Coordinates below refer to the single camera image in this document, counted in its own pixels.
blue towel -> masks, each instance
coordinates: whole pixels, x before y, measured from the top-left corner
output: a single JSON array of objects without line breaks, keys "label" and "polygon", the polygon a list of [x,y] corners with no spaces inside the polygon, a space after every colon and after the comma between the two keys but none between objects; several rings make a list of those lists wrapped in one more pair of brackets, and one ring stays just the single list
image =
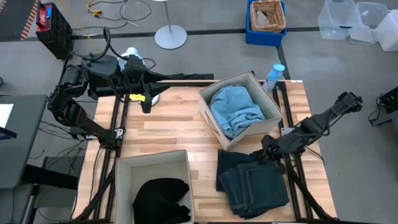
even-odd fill
[{"label": "blue towel", "polygon": [[221,88],[211,99],[210,110],[218,126],[229,138],[240,135],[252,123],[264,121],[259,105],[253,103],[243,86],[229,85]]}]

white paper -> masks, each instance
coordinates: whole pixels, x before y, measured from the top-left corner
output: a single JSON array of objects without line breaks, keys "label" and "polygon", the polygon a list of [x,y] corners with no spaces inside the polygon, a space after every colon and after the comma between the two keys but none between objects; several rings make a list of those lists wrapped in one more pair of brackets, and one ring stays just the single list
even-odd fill
[{"label": "white paper", "polygon": [[0,105],[0,127],[6,128],[13,106],[14,105]]}]

white cardboard box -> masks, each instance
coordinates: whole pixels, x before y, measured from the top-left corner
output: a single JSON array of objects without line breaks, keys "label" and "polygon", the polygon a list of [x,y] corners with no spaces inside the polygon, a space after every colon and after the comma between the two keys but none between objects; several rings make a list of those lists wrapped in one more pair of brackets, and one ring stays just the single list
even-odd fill
[{"label": "white cardboard box", "polygon": [[176,178],[189,185],[189,191],[179,202],[191,210],[191,220],[195,222],[195,208],[186,150],[164,152],[145,156],[118,159],[116,162],[116,224],[134,224],[132,203],[139,189],[148,180]]},{"label": "white cardboard box", "polygon": [[[222,87],[237,84],[240,84],[248,89],[250,97],[255,104],[260,106],[266,120],[250,125],[250,127],[248,127],[242,134],[236,136],[232,140],[229,140],[218,126],[216,119],[210,111],[209,104],[213,95],[216,94]],[[270,132],[282,119],[280,108],[277,106],[272,97],[262,88],[260,83],[251,72],[244,72],[216,82],[204,90],[201,90],[199,94],[201,96],[199,102],[200,113],[225,150],[231,150],[243,137],[247,135],[261,133],[265,134]]]}]

wooden table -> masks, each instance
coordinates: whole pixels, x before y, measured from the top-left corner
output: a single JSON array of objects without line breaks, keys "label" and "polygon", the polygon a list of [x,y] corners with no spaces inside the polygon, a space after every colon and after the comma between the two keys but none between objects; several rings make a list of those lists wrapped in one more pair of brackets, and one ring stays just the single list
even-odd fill
[{"label": "wooden table", "polygon": [[[287,93],[294,123],[311,116],[302,82],[286,81]],[[203,87],[172,87],[160,95],[160,101],[152,108],[150,114],[143,114],[138,103],[130,103],[126,133],[121,151],[121,157],[139,156],[158,152],[185,149],[188,151],[192,190],[195,204],[195,221],[197,222],[243,222],[233,215],[228,207],[224,192],[215,190],[217,150],[221,148],[217,138],[211,132],[205,120],[199,113],[198,91]],[[284,123],[287,127],[282,94],[279,94]],[[114,105],[114,97],[101,98],[98,101],[95,121],[104,128],[109,128]],[[121,119],[122,105],[119,109],[118,122]],[[275,127],[270,133],[279,136],[279,128]],[[233,149],[235,152],[250,153],[261,148],[260,140],[263,134],[246,136]],[[87,206],[90,197],[93,166],[98,152],[97,141],[89,143],[83,169],[81,171],[78,188],[78,198],[74,217],[79,215]],[[318,143],[310,146],[320,153]],[[104,150],[99,152],[99,159],[95,167],[94,192],[100,179]],[[331,197],[330,188],[322,161],[311,154],[302,155],[303,169],[309,191],[318,203],[331,216],[336,212]],[[301,214],[305,216],[302,195],[297,189]],[[105,192],[99,217],[104,217],[108,193]],[[114,221],[115,207],[111,215]],[[293,206],[288,203],[284,207],[275,208],[265,214],[249,220],[250,222],[292,221],[295,220]]]}]

concrete floor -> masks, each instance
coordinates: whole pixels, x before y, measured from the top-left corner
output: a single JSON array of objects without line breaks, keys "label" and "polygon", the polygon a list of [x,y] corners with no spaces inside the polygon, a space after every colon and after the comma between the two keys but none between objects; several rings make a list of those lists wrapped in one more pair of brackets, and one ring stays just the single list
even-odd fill
[{"label": "concrete floor", "polygon": [[[398,9],[396,0],[375,0],[389,9]],[[54,1],[63,15],[76,27],[73,19]],[[123,22],[108,22],[86,13],[86,1],[68,0],[74,5],[73,13],[84,26],[118,26]],[[161,2],[148,1],[152,15],[139,22],[140,28],[128,25],[112,30],[116,33],[155,32],[166,24]],[[288,27],[317,27],[322,0],[285,0]],[[118,17],[120,4],[99,4],[104,15]],[[134,1],[126,4],[127,16],[134,17]],[[243,29],[246,2],[243,0],[173,0],[169,2],[174,24],[186,30]],[[29,36],[34,37],[34,27]],[[100,34],[101,29],[89,29],[89,34]],[[99,48],[103,39],[94,40]],[[264,78],[273,63],[279,61],[275,47],[246,45],[244,34],[190,35],[187,43],[176,50],[164,50],[154,43],[153,37],[119,38],[112,46],[120,53],[136,47],[143,57],[157,62],[155,72],[214,73],[215,78],[226,78],[246,70],[254,70]],[[375,98],[397,86],[398,53],[383,52],[378,44],[368,47],[352,45],[347,40],[323,40],[319,32],[290,32],[282,41],[291,79],[303,80],[312,113],[329,108],[343,91],[362,96],[363,110],[348,115],[321,139],[320,145],[326,162],[326,172],[338,217],[357,222],[395,223],[398,209],[398,146],[397,132],[390,125],[372,128],[368,115],[376,109]],[[76,40],[75,50],[87,54],[94,49],[88,40]],[[62,62],[40,43],[0,43],[0,75],[7,83],[0,94],[49,94],[56,85]],[[83,105],[94,114],[95,103]],[[55,123],[46,111],[44,121]],[[73,141],[39,133],[32,157],[45,149],[46,156],[55,156]],[[42,158],[29,163],[41,166]],[[52,219],[68,217],[70,205],[59,203],[61,193],[54,193],[52,202],[44,203],[43,213]],[[37,215],[36,223],[43,223]]]}]

